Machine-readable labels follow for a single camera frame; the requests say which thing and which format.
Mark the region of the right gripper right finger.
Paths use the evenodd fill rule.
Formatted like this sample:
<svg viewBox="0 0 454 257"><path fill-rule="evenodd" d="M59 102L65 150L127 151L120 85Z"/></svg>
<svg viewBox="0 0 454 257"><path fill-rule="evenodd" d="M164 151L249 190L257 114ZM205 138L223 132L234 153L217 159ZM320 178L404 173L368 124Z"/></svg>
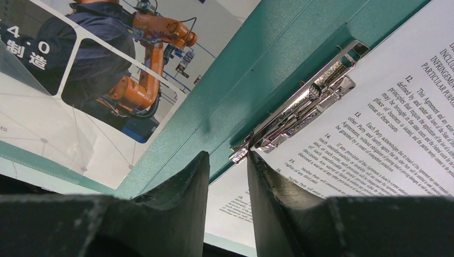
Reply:
<svg viewBox="0 0 454 257"><path fill-rule="evenodd" d="M321 198L247 155L258 256L453 256L453 198Z"/></svg>

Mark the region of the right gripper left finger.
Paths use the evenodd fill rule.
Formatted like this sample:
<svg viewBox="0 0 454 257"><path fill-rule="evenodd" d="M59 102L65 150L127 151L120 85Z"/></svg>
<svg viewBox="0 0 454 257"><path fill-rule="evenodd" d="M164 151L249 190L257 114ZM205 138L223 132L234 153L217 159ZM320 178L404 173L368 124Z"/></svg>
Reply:
<svg viewBox="0 0 454 257"><path fill-rule="evenodd" d="M133 199L2 194L1 256L201 256L209 182L201 151Z"/></svg>

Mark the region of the metal folder clip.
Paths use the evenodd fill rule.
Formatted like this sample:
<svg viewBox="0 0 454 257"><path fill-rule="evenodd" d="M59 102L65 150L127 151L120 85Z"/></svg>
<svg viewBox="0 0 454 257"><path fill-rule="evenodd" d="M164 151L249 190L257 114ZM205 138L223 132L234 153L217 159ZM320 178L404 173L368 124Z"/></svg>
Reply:
<svg viewBox="0 0 454 257"><path fill-rule="evenodd" d="M358 40L351 41L307 82L245 138L244 143L232 147L229 159L239 164L256 148L270 153L287 139L296 135L340 101L356 87L348 73L366 56L370 48Z"/></svg>

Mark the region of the printed paper file top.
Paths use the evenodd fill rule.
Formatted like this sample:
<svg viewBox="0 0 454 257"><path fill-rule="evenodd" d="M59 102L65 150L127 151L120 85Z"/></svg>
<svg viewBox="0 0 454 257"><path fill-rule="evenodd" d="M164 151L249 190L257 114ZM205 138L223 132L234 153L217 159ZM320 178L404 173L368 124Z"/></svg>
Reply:
<svg viewBox="0 0 454 257"><path fill-rule="evenodd" d="M1 174L116 190L258 1L1 1Z"/></svg>

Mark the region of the teal green folder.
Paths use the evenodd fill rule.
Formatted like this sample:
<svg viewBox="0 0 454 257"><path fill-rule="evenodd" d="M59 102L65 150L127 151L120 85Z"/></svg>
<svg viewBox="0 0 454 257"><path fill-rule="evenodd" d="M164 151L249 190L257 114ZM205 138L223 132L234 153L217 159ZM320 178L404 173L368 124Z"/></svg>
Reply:
<svg viewBox="0 0 454 257"><path fill-rule="evenodd" d="M57 192L1 174L2 194L133 199L209 154L208 182L232 167L232 147L355 36L377 45L426 1L261 1L114 191Z"/></svg>

